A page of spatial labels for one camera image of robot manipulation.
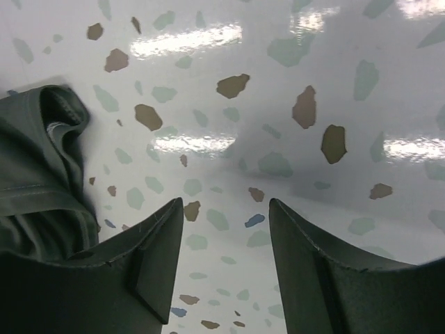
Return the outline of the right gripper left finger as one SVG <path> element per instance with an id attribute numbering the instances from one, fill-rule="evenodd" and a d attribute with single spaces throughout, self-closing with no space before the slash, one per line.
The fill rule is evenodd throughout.
<path id="1" fill-rule="evenodd" d="M 68 260 L 1 252 L 2 333 L 160 333 L 168 323 L 184 224 L 175 198 Z"/>

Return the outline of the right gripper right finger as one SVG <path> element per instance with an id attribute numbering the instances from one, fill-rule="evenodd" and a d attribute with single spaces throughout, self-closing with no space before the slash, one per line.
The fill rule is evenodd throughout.
<path id="1" fill-rule="evenodd" d="M 411 265 L 349 244 L 281 200 L 270 235 L 289 333 L 443 333 L 444 260 Z"/>

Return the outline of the dark grey t shirt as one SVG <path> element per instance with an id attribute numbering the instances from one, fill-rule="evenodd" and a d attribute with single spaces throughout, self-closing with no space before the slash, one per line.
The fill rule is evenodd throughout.
<path id="1" fill-rule="evenodd" d="M 2 251 L 53 262 L 98 244 L 76 142 L 88 123 L 86 107 L 67 86 L 1 100 Z"/>

